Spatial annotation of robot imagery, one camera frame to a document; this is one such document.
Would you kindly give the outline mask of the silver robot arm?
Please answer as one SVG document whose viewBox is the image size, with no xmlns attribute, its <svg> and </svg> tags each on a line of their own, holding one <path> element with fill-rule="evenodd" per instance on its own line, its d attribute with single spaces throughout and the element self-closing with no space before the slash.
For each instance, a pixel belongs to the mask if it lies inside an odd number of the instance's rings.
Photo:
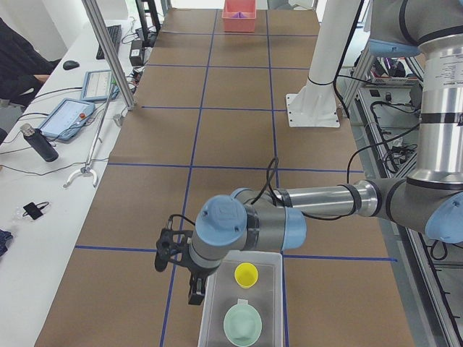
<svg viewBox="0 0 463 347">
<path fill-rule="evenodd" d="M 182 240 L 191 304 L 201 303 L 208 277 L 230 251 L 296 249 L 310 218 L 379 217 L 430 239 L 462 241 L 462 3 L 375 1 L 369 42 L 378 57 L 425 57 L 414 170 L 404 178 L 265 184 L 210 198 Z"/>
</svg>

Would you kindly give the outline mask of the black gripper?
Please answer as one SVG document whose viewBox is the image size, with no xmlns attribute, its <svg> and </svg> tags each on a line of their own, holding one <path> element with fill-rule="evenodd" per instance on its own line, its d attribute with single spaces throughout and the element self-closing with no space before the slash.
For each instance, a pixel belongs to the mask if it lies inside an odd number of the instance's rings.
<svg viewBox="0 0 463 347">
<path fill-rule="evenodd" d="M 182 259 L 187 261 L 187 268 L 190 271 L 188 304 L 200 306 L 205 298 L 207 279 L 217 270 L 221 261 L 207 260 L 194 249 L 187 249 Z"/>
</svg>

